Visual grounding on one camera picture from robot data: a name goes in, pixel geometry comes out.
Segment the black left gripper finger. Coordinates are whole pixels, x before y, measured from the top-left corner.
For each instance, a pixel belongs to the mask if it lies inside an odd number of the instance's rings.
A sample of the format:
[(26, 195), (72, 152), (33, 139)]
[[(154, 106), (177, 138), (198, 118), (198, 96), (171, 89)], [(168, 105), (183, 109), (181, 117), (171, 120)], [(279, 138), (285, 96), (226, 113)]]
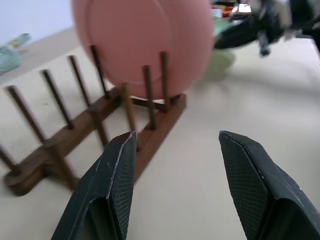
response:
[(235, 49), (258, 42), (265, 47), (265, 33), (258, 21), (246, 20), (240, 24), (232, 25), (215, 37), (214, 49)]
[(222, 130), (230, 194), (248, 240), (318, 240), (320, 213), (300, 186), (247, 136)]
[(113, 138), (83, 175), (53, 240), (125, 240), (135, 181), (137, 133)]

